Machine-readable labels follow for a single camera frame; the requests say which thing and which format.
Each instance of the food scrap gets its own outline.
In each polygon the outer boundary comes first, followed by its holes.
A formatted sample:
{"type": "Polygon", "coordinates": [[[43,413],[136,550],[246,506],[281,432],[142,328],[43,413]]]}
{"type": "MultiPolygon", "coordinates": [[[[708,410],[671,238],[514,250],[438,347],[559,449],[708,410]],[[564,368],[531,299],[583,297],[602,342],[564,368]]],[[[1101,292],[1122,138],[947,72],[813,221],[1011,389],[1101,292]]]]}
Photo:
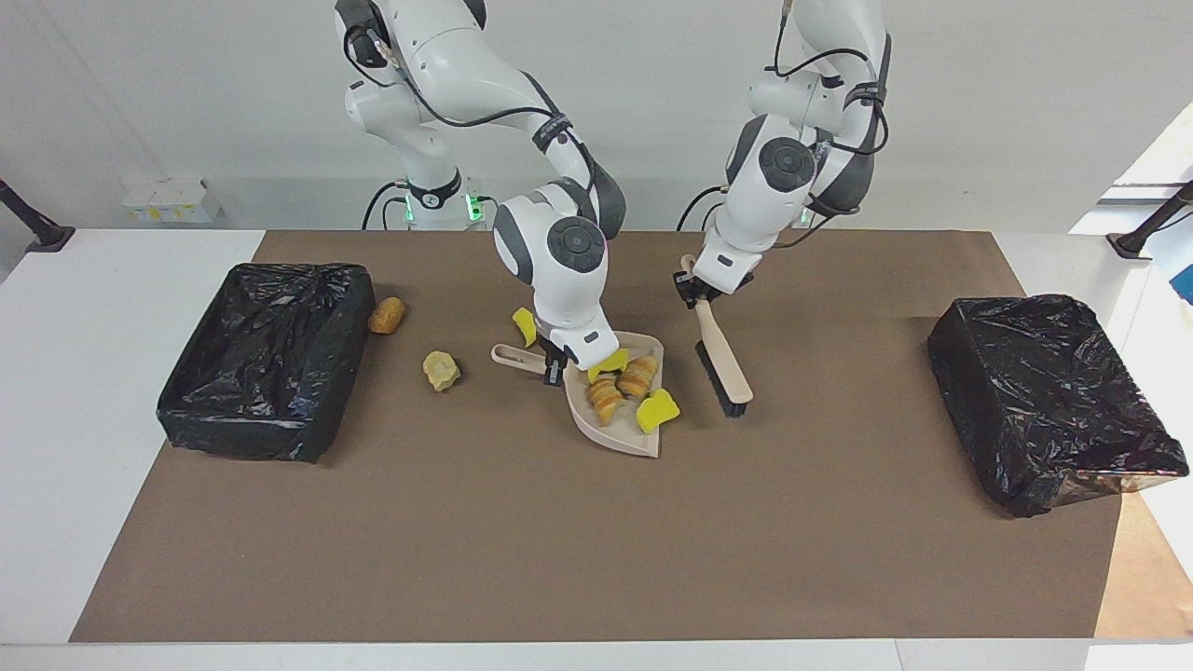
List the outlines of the food scrap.
{"type": "Polygon", "coordinates": [[[534,326],[534,315],[526,308],[518,308],[514,312],[514,324],[518,325],[518,331],[521,331],[523,338],[526,340],[526,346],[530,347],[538,339],[538,328],[534,326]]]}
{"type": "Polygon", "coordinates": [[[608,426],[610,420],[613,419],[613,413],[625,402],[622,393],[613,386],[612,377],[598,378],[596,382],[588,387],[587,394],[588,402],[596,411],[596,417],[600,419],[601,426],[608,426]]]}
{"type": "Polygon", "coordinates": [[[389,336],[397,331],[397,325],[402,324],[403,316],[406,316],[406,303],[397,296],[390,296],[369,315],[369,331],[379,336],[389,336]]]}
{"type": "Polygon", "coordinates": [[[625,367],[629,363],[630,350],[618,350],[613,352],[613,356],[588,369],[588,383],[592,384],[595,382],[596,377],[599,377],[602,373],[617,373],[619,370],[625,370],[625,367]]]}
{"type": "Polygon", "coordinates": [[[447,352],[431,352],[422,361],[422,373],[435,392],[444,392],[459,380],[459,367],[447,352]]]}
{"type": "Polygon", "coordinates": [[[638,357],[625,367],[617,377],[617,389],[636,401],[647,398],[650,384],[659,373],[659,359],[653,356],[638,357]]]}
{"type": "Polygon", "coordinates": [[[670,421],[679,417],[679,406],[667,389],[659,388],[651,392],[650,398],[638,406],[638,426],[643,433],[650,433],[659,429],[660,424],[670,421]]]}

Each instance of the yellow sponge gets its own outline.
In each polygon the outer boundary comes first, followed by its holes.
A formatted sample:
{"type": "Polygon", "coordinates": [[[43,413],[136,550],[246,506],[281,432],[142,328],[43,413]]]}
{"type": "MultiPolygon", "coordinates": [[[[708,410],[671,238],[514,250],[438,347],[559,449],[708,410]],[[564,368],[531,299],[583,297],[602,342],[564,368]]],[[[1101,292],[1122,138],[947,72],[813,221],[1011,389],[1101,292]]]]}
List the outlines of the yellow sponge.
{"type": "Polygon", "coordinates": [[[534,327],[534,315],[526,308],[518,308],[518,312],[514,313],[514,324],[523,332],[526,346],[533,345],[534,340],[538,339],[538,328],[534,327]]]}
{"type": "Polygon", "coordinates": [[[630,365],[630,350],[618,350],[613,356],[588,369],[588,383],[592,384],[601,373],[625,370],[630,365]]]}
{"type": "Polygon", "coordinates": [[[655,389],[650,398],[638,406],[638,426],[643,433],[650,433],[665,421],[679,417],[679,406],[667,389],[655,389]]]}

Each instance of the brown cardboard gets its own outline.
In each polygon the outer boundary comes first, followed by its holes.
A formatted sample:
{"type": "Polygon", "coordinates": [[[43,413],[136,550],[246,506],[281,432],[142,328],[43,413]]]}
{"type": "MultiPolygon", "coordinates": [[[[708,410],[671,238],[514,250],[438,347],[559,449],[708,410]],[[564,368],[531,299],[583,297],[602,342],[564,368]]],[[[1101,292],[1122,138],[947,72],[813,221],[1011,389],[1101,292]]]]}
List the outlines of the brown cardboard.
{"type": "Polygon", "coordinates": [[[670,272],[697,235],[612,244],[616,328],[663,341],[662,458],[604,450],[561,390],[500,368],[530,289],[481,234],[266,235],[409,306],[373,337],[316,466],[166,448],[75,641],[1086,638],[1118,498],[1010,519],[982,494],[925,339],[1020,295],[989,234],[817,234],[713,303],[756,399],[725,419],[670,272]],[[434,394],[420,365],[451,352],[434,394]]]}
{"type": "Polygon", "coordinates": [[[1143,497],[1124,494],[1098,638],[1189,638],[1191,616],[1193,584],[1143,497]]]}

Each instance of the black pole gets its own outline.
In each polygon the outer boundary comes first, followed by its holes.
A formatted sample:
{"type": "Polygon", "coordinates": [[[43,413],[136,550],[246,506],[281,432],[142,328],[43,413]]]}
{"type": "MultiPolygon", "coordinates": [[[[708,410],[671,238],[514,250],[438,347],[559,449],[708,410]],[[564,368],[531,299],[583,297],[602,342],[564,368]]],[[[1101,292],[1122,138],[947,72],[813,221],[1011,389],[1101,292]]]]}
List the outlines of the black pole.
{"type": "Polygon", "coordinates": [[[1111,233],[1106,239],[1109,240],[1111,247],[1114,247],[1118,256],[1124,259],[1138,259],[1141,252],[1143,252],[1143,246],[1148,244],[1148,238],[1151,238],[1152,233],[1160,230],[1176,213],[1189,204],[1193,204],[1193,181],[1181,186],[1180,191],[1169,198],[1167,203],[1160,205],[1160,209],[1141,223],[1139,228],[1125,235],[1111,233]]]}
{"type": "Polygon", "coordinates": [[[58,226],[50,217],[35,210],[2,179],[0,179],[0,203],[7,205],[12,214],[37,235],[37,241],[30,244],[26,252],[57,252],[74,235],[74,227],[58,226]]]}

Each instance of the black trash bag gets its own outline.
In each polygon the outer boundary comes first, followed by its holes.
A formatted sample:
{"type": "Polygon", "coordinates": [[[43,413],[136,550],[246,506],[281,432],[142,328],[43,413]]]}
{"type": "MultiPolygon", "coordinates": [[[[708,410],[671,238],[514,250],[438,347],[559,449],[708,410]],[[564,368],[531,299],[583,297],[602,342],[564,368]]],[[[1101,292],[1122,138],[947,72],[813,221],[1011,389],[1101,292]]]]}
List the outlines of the black trash bag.
{"type": "Polygon", "coordinates": [[[169,442],[314,463],[340,426],[373,307],[364,266],[237,265],[157,401],[169,442]]]}
{"type": "Polygon", "coordinates": [[[928,352],[982,487],[1015,517],[1189,473],[1093,310],[1069,296],[954,301],[928,352]]]}

